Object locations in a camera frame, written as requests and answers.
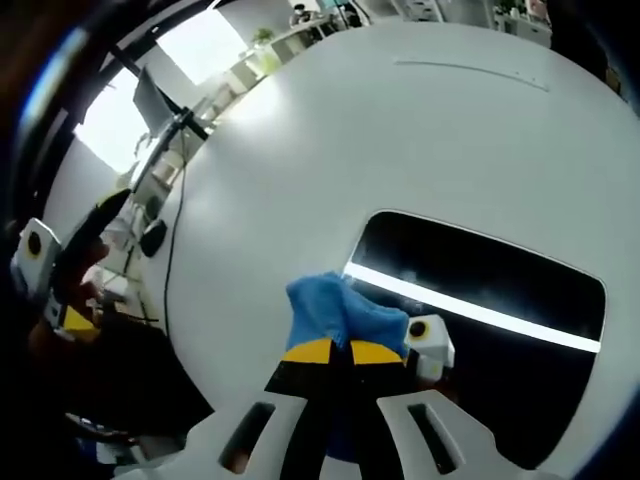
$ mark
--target rectangular opening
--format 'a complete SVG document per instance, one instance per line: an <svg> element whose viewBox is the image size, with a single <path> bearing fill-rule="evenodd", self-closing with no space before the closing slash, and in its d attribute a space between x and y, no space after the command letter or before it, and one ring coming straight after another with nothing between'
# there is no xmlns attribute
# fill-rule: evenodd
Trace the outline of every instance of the rectangular opening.
<svg viewBox="0 0 640 480"><path fill-rule="evenodd" d="M437 388L493 432L503 456L534 469L551 454L600 350L597 278L544 252L387 211L369 219L345 273L379 305L442 318L455 366Z"/></svg>
<svg viewBox="0 0 640 480"><path fill-rule="evenodd" d="M431 451L433 460L436 462L438 472L442 475L453 472L456 469L456 466L453 463L451 455L449 455L449 452L447 451L447 447L442 442L438 432L436 432L436 429L433 428L433 425L431 425L431 422L429 421L427 406L423 404L410 405L407 409L413 417L413 420L416 422L416 425L418 425L425 442L427 442L427 446Z"/></svg>
<svg viewBox="0 0 640 480"><path fill-rule="evenodd" d="M222 451L220 465L230 472L244 473L251 453L274 410L275 407L269 403L256 403L251 407Z"/></svg>

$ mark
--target black cable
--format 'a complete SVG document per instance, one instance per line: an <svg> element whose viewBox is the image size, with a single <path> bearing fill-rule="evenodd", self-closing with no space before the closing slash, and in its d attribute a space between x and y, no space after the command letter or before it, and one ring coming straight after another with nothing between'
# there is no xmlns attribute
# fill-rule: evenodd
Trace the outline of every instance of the black cable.
<svg viewBox="0 0 640 480"><path fill-rule="evenodd" d="M184 144L184 131L180 131L180 140L182 142L182 186L180 190L180 200L178 202L178 212L176 213L175 220L173 222L173 230L171 232L171 244L169 245L169 259L167 261L167 275L164 279L164 323L165 328L167 330L167 338L169 339L169 343L173 346L171 342L171 333L169 327L169 305L168 305L168 297L169 297L169 279L171 278L171 266L173 264L173 248L176 243L176 232L178 231L178 222L180 221L180 215L182 214L182 206L184 204L184 191L186 188L186 180L187 180L187 158L185 156L186 148Z"/></svg>
<svg viewBox="0 0 640 480"><path fill-rule="evenodd" d="M362 14L365 16L365 18L367 19L367 22L369 22L369 25L372 25L373 23L371 22L371 17L369 16L369 14L367 13L367 11L362 8L360 6L360 4L358 4L358 2L356 0L351 0L351 3L353 3L355 5L355 7L360 10L362 12Z"/></svg>

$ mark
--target office desk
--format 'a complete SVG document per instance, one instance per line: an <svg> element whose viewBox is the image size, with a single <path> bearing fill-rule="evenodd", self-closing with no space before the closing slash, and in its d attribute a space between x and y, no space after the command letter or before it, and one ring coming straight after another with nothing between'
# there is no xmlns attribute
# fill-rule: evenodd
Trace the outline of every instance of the office desk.
<svg viewBox="0 0 640 480"><path fill-rule="evenodd" d="M638 128L606 85L531 42L419 23L333 35L249 92L189 164L168 292L177 354L218 409L272 374L287 283L340 271L372 214L460 225L607 287L591 383L543 464L570 475L637 382L623 362L640 336ZM160 306L168 250L145 271Z"/></svg>

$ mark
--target person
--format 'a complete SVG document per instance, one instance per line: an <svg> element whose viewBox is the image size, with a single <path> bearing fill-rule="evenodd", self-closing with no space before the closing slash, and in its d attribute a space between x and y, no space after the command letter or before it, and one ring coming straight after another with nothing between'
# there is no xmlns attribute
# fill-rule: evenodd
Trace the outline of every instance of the person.
<svg viewBox="0 0 640 480"><path fill-rule="evenodd" d="M289 26L295 27L301 23L310 22L315 18L315 12L307 10L302 3L298 3L293 7L293 14L289 18Z"/></svg>

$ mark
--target monitor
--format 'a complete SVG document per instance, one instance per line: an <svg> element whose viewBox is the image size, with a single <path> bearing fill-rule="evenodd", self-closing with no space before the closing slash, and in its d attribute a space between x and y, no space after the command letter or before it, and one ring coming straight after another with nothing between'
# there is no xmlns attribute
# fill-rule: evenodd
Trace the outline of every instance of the monitor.
<svg viewBox="0 0 640 480"><path fill-rule="evenodd" d="M133 103L144 118L153 138L157 137L173 118L171 109L146 67L140 72Z"/></svg>

